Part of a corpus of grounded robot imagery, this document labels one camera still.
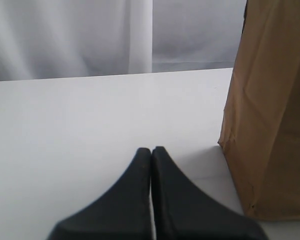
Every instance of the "paper bag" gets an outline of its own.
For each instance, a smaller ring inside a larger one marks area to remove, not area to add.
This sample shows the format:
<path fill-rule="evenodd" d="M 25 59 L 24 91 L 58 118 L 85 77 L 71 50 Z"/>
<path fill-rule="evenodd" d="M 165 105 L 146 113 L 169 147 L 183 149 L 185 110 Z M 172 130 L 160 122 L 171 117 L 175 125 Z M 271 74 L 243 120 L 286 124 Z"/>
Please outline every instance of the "paper bag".
<path fill-rule="evenodd" d="M 219 139 L 245 214 L 300 219 L 300 0 L 249 0 Z"/>

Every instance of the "black rubber tip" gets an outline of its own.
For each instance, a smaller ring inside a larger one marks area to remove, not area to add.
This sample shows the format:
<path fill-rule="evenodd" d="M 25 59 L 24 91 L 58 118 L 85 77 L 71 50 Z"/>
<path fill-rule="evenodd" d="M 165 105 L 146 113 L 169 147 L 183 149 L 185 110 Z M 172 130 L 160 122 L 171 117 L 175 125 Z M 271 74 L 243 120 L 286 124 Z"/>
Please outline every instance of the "black rubber tip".
<path fill-rule="evenodd" d="M 48 240 L 151 240 L 151 152 L 139 148 L 120 179 L 98 200 L 59 222 Z"/>
<path fill-rule="evenodd" d="M 197 188 L 164 147 L 152 153 L 151 194 L 157 240 L 267 240 L 252 219 Z"/>

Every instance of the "white curtain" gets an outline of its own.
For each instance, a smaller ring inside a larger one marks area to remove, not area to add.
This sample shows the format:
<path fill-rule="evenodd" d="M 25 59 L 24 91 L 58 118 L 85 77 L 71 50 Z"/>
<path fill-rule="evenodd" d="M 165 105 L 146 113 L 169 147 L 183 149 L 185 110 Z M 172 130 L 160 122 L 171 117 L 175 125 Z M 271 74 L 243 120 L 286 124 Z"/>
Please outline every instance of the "white curtain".
<path fill-rule="evenodd" d="M 232 67 L 245 3 L 0 0 L 0 81 Z"/>
<path fill-rule="evenodd" d="M 0 81 L 152 71 L 152 0 L 0 0 Z"/>

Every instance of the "table surface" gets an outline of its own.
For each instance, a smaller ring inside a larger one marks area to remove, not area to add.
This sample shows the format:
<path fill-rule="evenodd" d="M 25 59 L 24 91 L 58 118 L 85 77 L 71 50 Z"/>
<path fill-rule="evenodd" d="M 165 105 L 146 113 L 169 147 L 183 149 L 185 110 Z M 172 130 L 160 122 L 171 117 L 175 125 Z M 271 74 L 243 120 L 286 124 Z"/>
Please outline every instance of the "table surface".
<path fill-rule="evenodd" d="M 138 147 L 242 214 L 218 147 L 231 68 L 0 82 L 0 240 L 44 240 L 102 195 Z M 261 223 L 299 240 L 300 222 Z"/>

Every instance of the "black object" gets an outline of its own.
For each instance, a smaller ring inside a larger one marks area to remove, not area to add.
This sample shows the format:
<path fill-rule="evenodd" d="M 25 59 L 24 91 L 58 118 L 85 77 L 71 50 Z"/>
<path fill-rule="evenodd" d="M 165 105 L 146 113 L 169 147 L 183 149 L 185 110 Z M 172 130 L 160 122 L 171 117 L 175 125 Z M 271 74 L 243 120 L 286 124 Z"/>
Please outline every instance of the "black object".
<path fill-rule="evenodd" d="M 59 222 L 48 240 L 151 240 L 151 152 L 139 148 L 120 179 L 98 200 Z"/>
<path fill-rule="evenodd" d="M 152 153 L 151 194 L 157 240 L 266 240 L 259 225 L 197 188 L 164 147 Z"/>

